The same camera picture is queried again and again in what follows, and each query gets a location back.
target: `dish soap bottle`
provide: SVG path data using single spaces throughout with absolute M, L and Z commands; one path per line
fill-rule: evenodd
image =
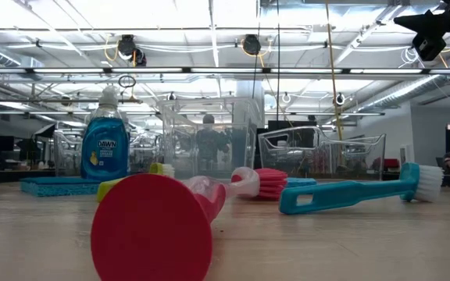
M 103 182 L 127 176 L 129 140 L 116 94 L 114 86 L 103 90 L 84 133 L 81 176 L 85 179 Z

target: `wall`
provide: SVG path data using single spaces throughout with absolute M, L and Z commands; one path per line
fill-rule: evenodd
M 36 119 L 23 119 L 21 116 L 10 116 L 10 121 L 0 119 L 0 135 L 29 138 L 45 123 Z
M 400 159 L 400 147 L 413 144 L 411 107 L 408 102 L 397 109 L 384 110 L 385 116 L 370 116 L 359 120 L 357 127 L 345 127 L 343 138 L 365 135 L 366 137 L 387 135 L 385 158 Z
M 421 165 L 437 165 L 445 154 L 445 127 L 450 124 L 450 107 L 413 106 L 414 156 Z

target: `wooden table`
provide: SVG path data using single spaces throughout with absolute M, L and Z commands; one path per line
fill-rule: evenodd
M 0 280 L 98 280 L 96 206 L 95 196 L 35 198 L 0 184 Z M 450 281 L 450 190 L 436 204 L 393 197 L 296 216 L 233 200 L 212 228 L 208 281 Z

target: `bottle cap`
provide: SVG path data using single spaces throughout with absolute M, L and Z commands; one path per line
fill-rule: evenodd
M 107 86 L 102 91 L 102 96 L 98 101 L 98 105 L 112 105 L 117 107 L 117 87 Z

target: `white brush bristles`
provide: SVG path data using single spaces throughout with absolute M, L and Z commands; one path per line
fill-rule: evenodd
M 441 192 L 442 169 L 439 167 L 420 165 L 420 181 L 414 199 L 435 202 Z

